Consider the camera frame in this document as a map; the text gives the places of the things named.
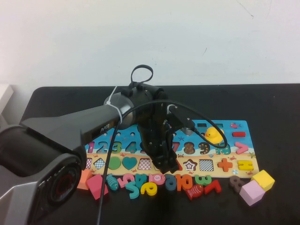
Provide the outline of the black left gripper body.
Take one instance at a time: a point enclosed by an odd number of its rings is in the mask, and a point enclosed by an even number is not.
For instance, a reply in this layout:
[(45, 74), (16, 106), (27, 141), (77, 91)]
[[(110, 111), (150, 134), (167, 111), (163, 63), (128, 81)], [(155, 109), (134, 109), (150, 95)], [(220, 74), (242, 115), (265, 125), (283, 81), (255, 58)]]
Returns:
[(166, 105), (148, 105), (144, 113), (137, 123), (142, 149), (153, 162), (176, 162)]

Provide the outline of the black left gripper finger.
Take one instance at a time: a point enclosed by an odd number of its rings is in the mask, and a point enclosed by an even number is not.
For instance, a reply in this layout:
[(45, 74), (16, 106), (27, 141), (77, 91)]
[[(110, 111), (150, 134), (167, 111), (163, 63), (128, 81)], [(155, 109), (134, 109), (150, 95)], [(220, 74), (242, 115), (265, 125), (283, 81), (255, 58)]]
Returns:
[(170, 173), (175, 173), (179, 170), (179, 164), (177, 162), (177, 155), (175, 153), (172, 153), (168, 156), (167, 159), (168, 162), (168, 170)]
[(162, 174), (165, 174), (169, 172), (169, 165), (165, 162), (157, 162), (157, 161), (152, 161), (154, 167), (159, 170)]

